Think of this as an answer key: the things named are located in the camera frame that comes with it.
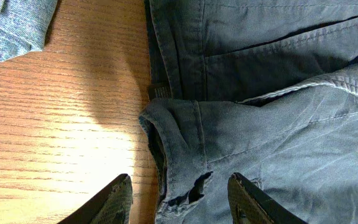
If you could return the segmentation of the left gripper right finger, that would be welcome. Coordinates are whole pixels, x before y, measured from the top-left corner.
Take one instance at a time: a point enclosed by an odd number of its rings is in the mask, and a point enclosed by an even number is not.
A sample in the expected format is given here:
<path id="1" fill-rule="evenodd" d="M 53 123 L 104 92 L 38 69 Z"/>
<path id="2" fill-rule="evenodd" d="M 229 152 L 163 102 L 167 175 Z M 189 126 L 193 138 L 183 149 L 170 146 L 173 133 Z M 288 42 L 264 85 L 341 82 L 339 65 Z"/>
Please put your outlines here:
<path id="1" fill-rule="evenodd" d="M 227 191 L 234 224 L 306 224 L 238 172 L 230 176 Z"/>

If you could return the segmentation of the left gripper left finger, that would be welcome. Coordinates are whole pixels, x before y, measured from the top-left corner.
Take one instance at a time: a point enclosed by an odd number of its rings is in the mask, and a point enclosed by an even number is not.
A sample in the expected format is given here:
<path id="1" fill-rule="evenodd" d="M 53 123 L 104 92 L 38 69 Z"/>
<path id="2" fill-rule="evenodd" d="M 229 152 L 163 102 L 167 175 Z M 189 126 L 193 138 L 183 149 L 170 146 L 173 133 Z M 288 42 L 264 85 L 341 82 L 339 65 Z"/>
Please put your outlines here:
<path id="1" fill-rule="evenodd" d="M 132 203 L 131 177 L 120 174 L 58 224 L 128 224 Z"/>

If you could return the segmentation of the dark blue shorts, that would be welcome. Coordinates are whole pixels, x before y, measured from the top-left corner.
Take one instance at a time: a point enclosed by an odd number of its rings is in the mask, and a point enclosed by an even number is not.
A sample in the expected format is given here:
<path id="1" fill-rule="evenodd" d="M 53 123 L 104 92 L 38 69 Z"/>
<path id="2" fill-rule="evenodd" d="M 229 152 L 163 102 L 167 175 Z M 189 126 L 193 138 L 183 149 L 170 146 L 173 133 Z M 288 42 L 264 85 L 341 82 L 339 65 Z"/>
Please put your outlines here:
<path id="1" fill-rule="evenodd" d="M 234 173 L 307 223 L 358 223 L 358 0 L 145 2 L 155 223 L 247 221 Z"/>

